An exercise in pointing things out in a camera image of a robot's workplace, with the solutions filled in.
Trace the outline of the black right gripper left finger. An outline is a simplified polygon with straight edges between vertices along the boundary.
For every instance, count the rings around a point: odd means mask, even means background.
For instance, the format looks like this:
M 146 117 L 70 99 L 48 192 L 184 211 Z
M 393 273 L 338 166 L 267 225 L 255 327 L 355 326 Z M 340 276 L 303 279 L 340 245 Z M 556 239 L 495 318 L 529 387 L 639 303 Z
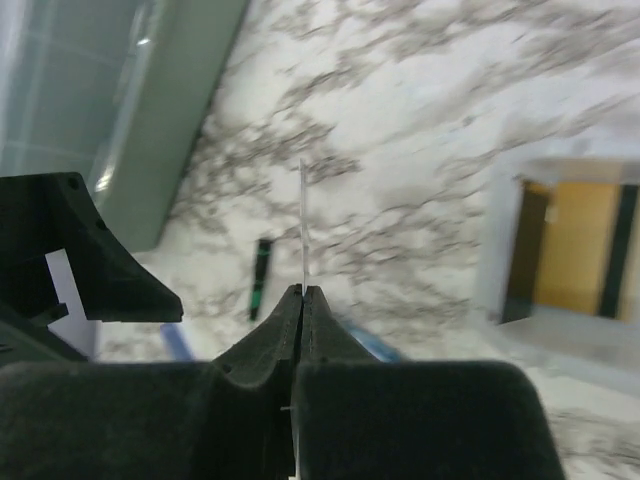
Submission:
M 285 479 L 299 286 L 209 362 L 1 371 L 5 479 Z

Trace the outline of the blue leather card holder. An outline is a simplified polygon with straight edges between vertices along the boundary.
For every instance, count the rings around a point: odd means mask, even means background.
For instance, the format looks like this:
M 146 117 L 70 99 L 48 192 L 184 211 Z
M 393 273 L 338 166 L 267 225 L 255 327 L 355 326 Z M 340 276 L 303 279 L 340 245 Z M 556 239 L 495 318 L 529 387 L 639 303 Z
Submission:
M 368 330 L 349 321 L 343 321 L 342 325 L 350 335 L 376 359 L 386 363 L 404 360 L 404 356 L 397 349 L 385 343 L 380 337 L 372 334 Z

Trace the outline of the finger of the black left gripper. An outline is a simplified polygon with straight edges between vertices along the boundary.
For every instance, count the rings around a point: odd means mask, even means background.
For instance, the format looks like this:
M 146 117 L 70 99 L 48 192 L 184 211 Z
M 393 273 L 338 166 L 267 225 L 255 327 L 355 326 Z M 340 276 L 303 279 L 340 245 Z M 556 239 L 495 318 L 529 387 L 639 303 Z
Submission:
M 178 323 L 179 297 L 155 278 L 109 231 L 73 172 L 1 180 L 1 357 L 81 360 L 83 354 L 50 331 L 68 314 L 46 256 L 66 253 L 91 320 Z

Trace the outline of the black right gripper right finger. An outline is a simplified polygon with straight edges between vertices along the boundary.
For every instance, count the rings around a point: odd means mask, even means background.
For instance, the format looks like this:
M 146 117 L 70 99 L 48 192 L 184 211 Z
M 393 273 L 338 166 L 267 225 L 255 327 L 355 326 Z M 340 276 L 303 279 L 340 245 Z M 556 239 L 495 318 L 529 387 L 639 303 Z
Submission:
M 317 287 L 300 320 L 294 387 L 302 479 L 560 479 L 533 383 L 495 360 L 385 363 Z

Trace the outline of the silver credit card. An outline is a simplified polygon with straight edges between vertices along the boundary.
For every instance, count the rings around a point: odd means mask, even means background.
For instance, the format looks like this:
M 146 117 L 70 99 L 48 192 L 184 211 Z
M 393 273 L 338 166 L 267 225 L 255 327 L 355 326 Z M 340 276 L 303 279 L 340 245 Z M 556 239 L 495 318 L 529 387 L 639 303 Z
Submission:
M 302 297 L 306 297 L 309 278 L 309 240 L 307 225 L 307 175 L 304 159 L 299 161 L 300 173 L 300 240 L 301 240 L 301 265 L 302 265 Z

